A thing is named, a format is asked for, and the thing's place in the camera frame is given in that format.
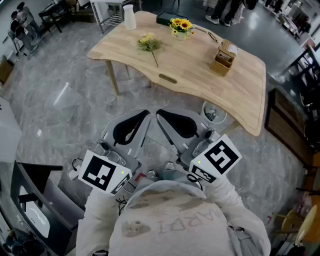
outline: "wall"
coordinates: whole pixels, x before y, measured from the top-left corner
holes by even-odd
[[[41,19],[38,13],[41,12],[51,0],[3,0],[0,3],[0,56],[6,54],[10,49],[15,50],[15,47],[9,38],[5,43],[2,43],[8,35],[8,29],[10,28],[11,14],[16,11],[18,4],[25,2],[25,5],[30,8],[31,13],[34,16],[34,20],[41,24]]]

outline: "person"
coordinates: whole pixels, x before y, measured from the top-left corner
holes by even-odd
[[[19,40],[21,40],[23,42],[23,45],[24,47],[32,52],[34,51],[38,45],[36,46],[33,46],[31,44],[31,38],[28,34],[25,33],[25,29],[20,25],[20,23],[17,21],[17,15],[18,15],[18,12],[17,11],[14,11],[12,14],[11,14],[11,24],[10,24],[10,29],[12,30],[12,32],[14,32],[16,38],[18,38]]]
[[[41,30],[36,23],[34,16],[30,12],[30,9],[25,6],[24,2],[21,2],[17,6],[18,10],[18,15],[17,15],[17,20],[19,21],[22,26],[28,30],[30,35],[33,37],[33,39],[39,39],[41,37]]]
[[[222,13],[226,8],[228,1],[229,0],[219,0],[214,8],[213,14],[211,16],[206,15],[205,18],[215,25],[219,24],[221,21]],[[227,27],[230,27],[231,22],[234,19],[241,2],[242,0],[231,0],[230,10],[222,20],[224,25],[226,25]]]
[[[76,255],[270,255],[263,222],[227,178],[202,191],[174,169],[168,162],[162,180],[143,178],[121,214],[114,197],[93,189],[78,223]]]

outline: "wooden box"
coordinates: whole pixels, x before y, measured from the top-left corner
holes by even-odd
[[[221,46],[218,48],[218,52],[214,57],[213,62],[210,65],[211,70],[224,77],[229,72],[232,63],[237,56],[237,54],[233,51],[229,51],[230,47],[237,49],[237,47],[231,44],[228,40],[223,40]]]

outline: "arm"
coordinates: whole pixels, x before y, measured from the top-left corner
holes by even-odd
[[[92,256],[98,250],[108,250],[117,218],[115,198],[93,189],[85,204],[84,219],[79,220],[76,255]]]
[[[216,179],[206,187],[208,199],[217,204],[227,221],[234,227],[244,228],[254,241],[255,246],[270,255],[271,245],[263,222],[251,211],[244,207],[241,197],[227,178]]]

